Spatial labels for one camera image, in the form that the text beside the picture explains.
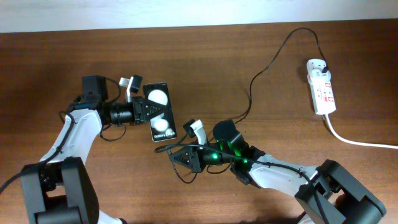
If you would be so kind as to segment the black Galaxy smartphone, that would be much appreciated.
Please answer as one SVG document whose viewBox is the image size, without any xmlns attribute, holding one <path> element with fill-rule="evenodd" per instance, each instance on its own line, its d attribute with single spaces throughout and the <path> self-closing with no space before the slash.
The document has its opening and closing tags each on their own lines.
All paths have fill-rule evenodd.
<svg viewBox="0 0 398 224">
<path fill-rule="evenodd" d="M 167 84 L 146 84 L 143 86 L 143 90 L 152 140 L 160 142 L 175 139 L 177 131 Z"/>
</svg>

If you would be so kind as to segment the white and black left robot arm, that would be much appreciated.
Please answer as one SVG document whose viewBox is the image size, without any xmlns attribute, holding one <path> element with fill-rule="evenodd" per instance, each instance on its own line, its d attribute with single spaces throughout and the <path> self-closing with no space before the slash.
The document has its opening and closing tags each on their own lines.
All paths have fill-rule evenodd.
<svg viewBox="0 0 398 224">
<path fill-rule="evenodd" d="M 67 110 L 63 128 L 51 149 L 36 164 L 21 170 L 21 184 L 29 223 L 125 223 L 100 210 L 86 171 L 91 146 L 111 126 L 149 123 L 153 141 L 173 139 L 177 133 L 166 83 L 143 85 L 142 77 L 121 78 L 123 103 L 109 100 L 107 77 L 83 77 L 83 93 Z"/>
</svg>

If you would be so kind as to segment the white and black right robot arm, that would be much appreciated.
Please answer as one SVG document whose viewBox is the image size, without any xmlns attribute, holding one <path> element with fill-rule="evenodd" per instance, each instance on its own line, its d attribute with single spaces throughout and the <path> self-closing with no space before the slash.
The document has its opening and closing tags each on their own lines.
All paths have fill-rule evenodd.
<svg viewBox="0 0 398 224">
<path fill-rule="evenodd" d="M 178 144 L 179 150 L 169 155 L 171 162 L 193 173 L 230 164 L 230 171 L 244 185 L 294 197 L 305 213 L 300 223 L 379 223 L 386 215 L 382 202 L 336 161 L 301 166 L 278 160 L 250 146 L 231 120 L 215 125 L 214 143 L 207 141 L 201 121 L 186 130 L 197 141 Z"/>
</svg>

